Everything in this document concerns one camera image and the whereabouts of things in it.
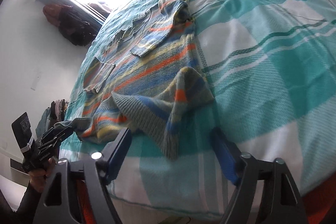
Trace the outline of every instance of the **human hand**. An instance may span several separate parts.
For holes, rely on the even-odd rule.
[[[50,177],[56,161],[54,158],[50,158],[48,160],[48,168],[47,170],[43,169],[35,169],[33,171],[30,171],[28,174],[30,176],[30,185],[39,193],[43,192],[44,186],[45,186],[45,178]]]

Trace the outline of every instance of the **person's arm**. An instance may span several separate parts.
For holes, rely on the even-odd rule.
[[[21,200],[16,215],[22,224],[32,224],[37,205],[40,201],[41,193],[36,191],[31,183],[28,184],[27,190]]]
[[[16,214],[13,212],[12,208],[9,206],[7,200],[5,199],[3,193],[0,189],[0,216],[1,223],[6,224],[18,224],[20,223],[16,217]]]
[[[40,201],[41,193],[45,186],[45,177],[49,177],[55,166],[55,160],[49,159],[47,170],[36,169],[29,172],[30,181],[27,190],[21,200],[20,206],[16,211],[16,216],[22,224],[32,224],[37,205]]]

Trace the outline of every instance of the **teal striped blanket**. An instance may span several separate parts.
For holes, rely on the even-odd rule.
[[[215,126],[257,159],[283,158],[307,193],[336,171],[336,0],[189,1],[197,58],[215,101],[182,116],[177,160],[148,136],[134,135],[110,196],[174,215],[220,218],[233,186],[209,144]],[[66,119],[82,116],[83,78],[94,58],[158,2],[125,0],[111,13],[80,68]],[[74,161],[103,146],[73,134],[60,155]],[[260,198],[258,188],[254,208]]]

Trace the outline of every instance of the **black sleeve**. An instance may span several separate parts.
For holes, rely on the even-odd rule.
[[[41,194],[38,193],[30,184],[21,200],[20,206],[16,211],[16,216],[22,224],[32,224],[39,203]]]

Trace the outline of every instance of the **metal screw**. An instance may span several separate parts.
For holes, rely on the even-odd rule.
[[[285,163],[285,161],[282,158],[276,158],[275,162],[278,163],[278,164],[284,164]]]
[[[65,164],[67,161],[67,159],[60,159],[57,164],[62,165]]]
[[[243,152],[243,153],[241,153],[241,157],[243,157],[245,159],[249,159],[251,157],[251,154],[249,152]]]
[[[101,153],[100,152],[95,152],[91,155],[91,158],[93,158],[94,160],[97,160],[101,157]]]

